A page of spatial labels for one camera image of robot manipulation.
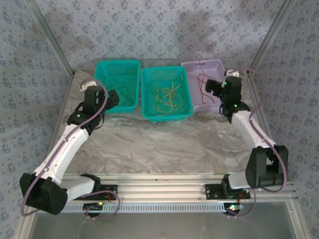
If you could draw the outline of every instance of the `purple cable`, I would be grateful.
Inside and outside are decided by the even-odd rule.
[[[82,195],[81,197],[93,196],[93,195],[97,195],[97,194],[101,194],[101,193],[111,193],[111,194],[113,194],[113,195],[116,197],[116,199],[119,201],[118,206],[116,207],[116,210],[115,210],[112,214],[110,214],[110,215],[108,215],[108,216],[105,216],[105,217],[98,217],[98,218],[93,218],[93,217],[90,217],[90,216],[88,215],[89,210],[90,210],[92,207],[95,207],[94,205],[93,205],[93,206],[90,206],[90,207],[88,207],[88,209],[87,209],[86,212],[85,212],[85,215],[87,216],[88,219],[93,219],[93,220],[96,220],[96,219],[98,219],[98,220],[100,220],[100,219],[109,219],[109,218],[111,218],[112,216],[114,216],[116,213],[118,213],[118,211],[120,210],[120,207],[121,207],[120,197],[119,197],[119,195],[117,195],[116,193],[114,193],[114,192],[112,192],[112,191],[103,190],[103,191],[99,191],[99,192],[84,194],[84,195]]]
[[[246,212],[245,214],[239,215],[239,216],[238,216],[236,213],[232,212],[231,210],[227,210],[229,213],[234,214],[234,217],[236,217],[236,218],[245,217],[245,216],[251,214],[251,212],[254,210],[254,208],[255,208],[255,206],[256,206],[256,203],[257,203],[257,196],[256,196],[256,192],[255,192],[254,189],[250,188],[249,190],[250,190],[250,191],[253,191],[253,194],[254,194],[254,204],[253,204],[252,208],[251,208],[248,212]]]
[[[105,92],[105,99],[104,99],[104,102],[101,106],[101,108],[92,116],[90,117],[89,119],[87,119],[86,121],[84,121],[83,123],[79,124],[78,126],[76,126],[74,129],[72,129],[68,134],[67,136],[64,138],[64,140],[59,144],[59,146],[57,147],[57,149],[55,150],[55,152],[52,154],[52,156],[50,157],[50,159],[48,160],[47,164],[45,165],[44,169],[45,168],[48,168],[50,165],[51,165],[51,162],[54,160],[54,158],[56,157],[56,155],[60,152],[61,148],[63,147],[64,143],[68,141],[69,137],[75,132],[77,131],[79,128],[81,128],[83,125],[85,125],[86,123],[90,122],[91,120],[93,120],[96,116],[98,116],[102,110],[104,109],[105,105],[106,105],[106,102],[108,100],[108,91],[106,90],[105,86],[98,80],[95,80],[93,78],[89,78],[89,79],[86,79],[86,80],[83,80],[80,84],[80,88],[82,88],[82,85],[89,82],[89,81],[95,81],[97,84],[100,84],[101,87],[103,88],[104,92]],[[23,198],[23,201],[22,201],[22,206],[21,206],[21,215],[23,217],[26,217],[26,216],[29,216],[29,215],[32,215],[34,213],[36,213],[38,211],[37,210],[34,210],[30,213],[25,213],[24,212],[24,208],[25,208],[25,203],[26,203],[26,200],[27,198],[29,197],[30,195],[30,192],[31,190],[33,189],[33,187],[35,186],[35,184],[37,183],[37,181],[40,179],[40,177],[45,173],[45,170],[42,170],[39,175],[34,179],[34,181],[30,184],[29,188],[27,189],[25,195],[24,195],[24,198]]]
[[[279,160],[280,166],[283,169],[283,183],[281,185],[281,187],[278,190],[270,190],[267,188],[263,188],[265,191],[267,192],[271,192],[271,193],[278,193],[280,192],[286,185],[287,183],[287,171],[286,171],[286,167],[285,164],[281,158],[281,156],[279,155],[278,151],[274,148],[274,146],[271,145],[271,143],[269,143],[266,139],[264,139],[263,135],[257,130],[257,128],[254,126],[251,118],[252,116],[256,113],[256,111],[260,108],[263,100],[264,100],[264,95],[265,95],[265,78],[256,70],[254,69],[250,69],[250,68],[239,68],[236,70],[231,71],[230,73],[236,72],[236,71],[251,71],[256,73],[257,75],[260,76],[261,80],[262,80],[262,93],[261,93],[261,98],[259,103],[257,104],[256,108],[254,108],[253,110],[251,110],[251,113],[249,115],[249,123],[251,125],[251,127],[253,128],[253,130],[256,132],[256,134],[271,148],[271,150],[273,151],[273,153],[276,155],[276,157]]]

